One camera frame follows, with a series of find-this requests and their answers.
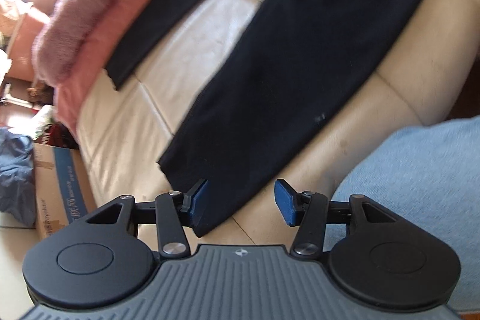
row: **gray ribbed plate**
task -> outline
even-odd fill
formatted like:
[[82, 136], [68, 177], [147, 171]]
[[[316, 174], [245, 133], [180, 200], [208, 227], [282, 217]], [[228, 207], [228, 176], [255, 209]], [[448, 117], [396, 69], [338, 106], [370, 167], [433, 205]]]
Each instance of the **gray ribbed plate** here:
[[25, 320], [452, 320], [447, 307], [422, 313], [375, 311], [348, 299], [316, 262], [284, 247], [200, 246], [170, 260], [137, 295], [103, 310], [61, 312], [37, 306]]

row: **metal screw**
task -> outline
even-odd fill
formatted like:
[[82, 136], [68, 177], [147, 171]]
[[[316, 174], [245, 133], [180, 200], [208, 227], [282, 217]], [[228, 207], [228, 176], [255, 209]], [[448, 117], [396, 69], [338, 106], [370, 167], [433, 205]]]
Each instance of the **metal screw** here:
[[297, 244], [294, 251], [299, 255], [313, 255], [318, 251], [318, 247], [313, 243]]
[[163, 246], [163, 252], [169, 255], [178, 255], [185, 252], [187, 249], [183, 243], [167, 243]]

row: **blue stripe on box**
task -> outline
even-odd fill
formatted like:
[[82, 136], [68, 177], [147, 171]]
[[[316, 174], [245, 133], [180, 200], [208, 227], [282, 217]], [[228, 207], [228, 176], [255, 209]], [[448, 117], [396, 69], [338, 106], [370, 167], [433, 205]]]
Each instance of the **blue stripe on box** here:
[[69, 223], [72, 223], [85, 216], [87, 209], [83, 202], [75, 165], [71, 158], [71, 151], [67, 148], [54, 147], [53, 153], [63, 206], [65, 207]]

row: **gray-blue cloth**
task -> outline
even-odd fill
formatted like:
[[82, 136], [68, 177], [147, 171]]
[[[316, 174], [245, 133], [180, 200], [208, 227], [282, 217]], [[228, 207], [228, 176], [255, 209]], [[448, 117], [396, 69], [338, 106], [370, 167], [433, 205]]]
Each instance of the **gray-blue cloth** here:
[[[354, 193], [448, 243], [462, 264], [449, 305], [480, 310], [480, 116], [393, 134], [346, 177], [333, 200]], [[328, 226], [326, 250], [344, 236], [344, 226]]]
[[37, 216], [33, 162], [32, 139], [0, 128], [0, 211], [28, 227]]

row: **pant leg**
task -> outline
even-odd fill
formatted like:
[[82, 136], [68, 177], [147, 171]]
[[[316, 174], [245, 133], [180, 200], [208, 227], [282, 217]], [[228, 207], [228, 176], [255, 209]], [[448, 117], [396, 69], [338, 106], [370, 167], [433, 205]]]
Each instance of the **pant leg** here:
[[[480, 116], [393, 134], [347, 176], [333, 200], [354, 193], [448, 243], [462, 265], [449, 304], [480, 310]], [[325, 248], [344, 236], [344, 226], [328, 226]]]

